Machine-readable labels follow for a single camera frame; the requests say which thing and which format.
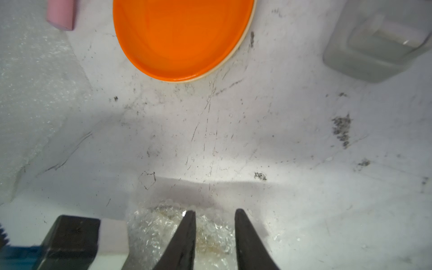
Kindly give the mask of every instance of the pink eraser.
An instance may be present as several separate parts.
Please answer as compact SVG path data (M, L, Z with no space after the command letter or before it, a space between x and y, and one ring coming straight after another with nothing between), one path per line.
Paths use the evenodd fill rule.
M75 0L48 0L47 21L64 31L73 30Z

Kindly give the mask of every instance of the blue object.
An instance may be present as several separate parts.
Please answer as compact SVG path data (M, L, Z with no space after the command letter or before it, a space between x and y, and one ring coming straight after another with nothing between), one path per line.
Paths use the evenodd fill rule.
M42 253L39 246L11 247L4 246L0 250L1 270L32 270L36 260Z

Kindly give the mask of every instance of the white foam sheet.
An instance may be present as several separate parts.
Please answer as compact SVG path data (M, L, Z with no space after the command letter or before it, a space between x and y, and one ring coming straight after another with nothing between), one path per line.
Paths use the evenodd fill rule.
M0 204L90 85L46 1L0 1Z

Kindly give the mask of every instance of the white foam block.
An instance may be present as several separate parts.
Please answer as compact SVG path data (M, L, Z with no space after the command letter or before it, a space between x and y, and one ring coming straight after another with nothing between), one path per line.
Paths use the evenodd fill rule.
M129 255L125 221L101 219L98 253L89 270L121 270Z

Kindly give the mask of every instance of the dirty white floor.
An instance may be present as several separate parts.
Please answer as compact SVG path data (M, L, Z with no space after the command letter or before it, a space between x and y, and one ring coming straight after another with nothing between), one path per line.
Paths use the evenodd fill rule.
M171 198L244 208L281 269L431 269L432 54L380 84L329 69L343 4L260 0L253 41L168 84L125 57L111 1L80 1L67 37L91 98L0 206L12 242L39 243L62 213L124 219ZM345 149L332 120L348 114Z

